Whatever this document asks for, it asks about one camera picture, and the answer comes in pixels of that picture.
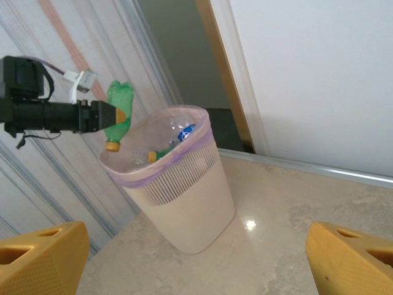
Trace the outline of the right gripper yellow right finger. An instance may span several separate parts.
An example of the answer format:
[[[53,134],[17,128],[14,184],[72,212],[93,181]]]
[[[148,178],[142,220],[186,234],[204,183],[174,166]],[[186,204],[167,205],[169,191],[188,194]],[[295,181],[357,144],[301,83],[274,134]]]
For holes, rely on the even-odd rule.
[[[393,240],[314,222],[305,249],[319,295],[393,295]]]

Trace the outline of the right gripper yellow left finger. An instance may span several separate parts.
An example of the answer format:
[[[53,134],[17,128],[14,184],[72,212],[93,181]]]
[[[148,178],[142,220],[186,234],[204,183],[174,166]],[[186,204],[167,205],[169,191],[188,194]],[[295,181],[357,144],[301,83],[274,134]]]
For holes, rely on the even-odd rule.
[[[90,252],[84,222],[0,240],[0,295],[76,295]]]

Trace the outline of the green soda bottle yellow cap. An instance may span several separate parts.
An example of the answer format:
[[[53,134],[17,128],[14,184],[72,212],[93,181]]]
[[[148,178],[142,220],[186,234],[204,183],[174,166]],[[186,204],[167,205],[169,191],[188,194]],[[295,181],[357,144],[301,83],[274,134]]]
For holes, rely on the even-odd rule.
[[[107,102],[124,112],[126,120],[105,128],[105,150],[119,152],[120,142],[131,127],[133,113],[134,89],[129,82],[113,81],[107,89]]]
[[[169,152],[171,152],[175,148],[175,145],[170,145],[168,148],[161,150],[161,151],[149,151],[147,153],[147,163],[154,163],[161,158],[163,158],[165,155],[167,155]]]

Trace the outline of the clear Pepsi bottle blue cap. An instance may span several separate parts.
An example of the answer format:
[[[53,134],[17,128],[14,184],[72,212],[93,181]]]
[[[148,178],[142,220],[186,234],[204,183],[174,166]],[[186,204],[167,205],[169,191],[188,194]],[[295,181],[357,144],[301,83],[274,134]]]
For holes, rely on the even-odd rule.
[[[169,147],[174,148],[193,132],[196,122],[189,115],[175,116],[170,118],[169,127],[171,130]]]

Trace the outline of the pink plastic bin liner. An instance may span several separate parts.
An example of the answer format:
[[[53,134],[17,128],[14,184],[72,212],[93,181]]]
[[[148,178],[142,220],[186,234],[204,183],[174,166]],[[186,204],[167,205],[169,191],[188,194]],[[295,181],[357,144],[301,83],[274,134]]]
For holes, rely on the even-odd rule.
[[[170,120],[183,114],[196,122],[191,134],[163,158],[135,168],[131,159],[133,152],[140,148],[148,151],[163,150],[171,139]],[[197,106],[177,105],[159,110],[134,124],[123,138],[120,150],[110,152],[104,149],[98,160],[114,181],[123,187],[135,189],[149,184],[186,155],[214,143],[207,110]]]

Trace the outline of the beige slotted plastic bin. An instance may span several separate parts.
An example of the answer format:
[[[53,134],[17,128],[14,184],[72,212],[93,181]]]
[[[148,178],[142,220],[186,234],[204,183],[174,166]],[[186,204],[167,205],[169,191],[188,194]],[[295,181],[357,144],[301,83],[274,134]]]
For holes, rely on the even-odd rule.
[[[133,152],[135,168],[149,164],[148,152]],[[167,241],[188,254],[206,249],[235,215],[216,141],[186,155],[149,184],[123,188]]]

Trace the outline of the wooden door frame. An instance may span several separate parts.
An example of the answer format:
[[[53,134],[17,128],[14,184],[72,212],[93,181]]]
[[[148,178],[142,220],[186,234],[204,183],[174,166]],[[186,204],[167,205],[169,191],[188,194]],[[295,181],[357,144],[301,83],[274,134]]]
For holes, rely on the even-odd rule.
[[[195,0],[195,3],[219,70],[241,143],[243,147],[246,148],[246,152],[255,154],[254,144],[230,69],[227,54],[225,53],[216,18],[213,14],[211,2],[210,0]]]

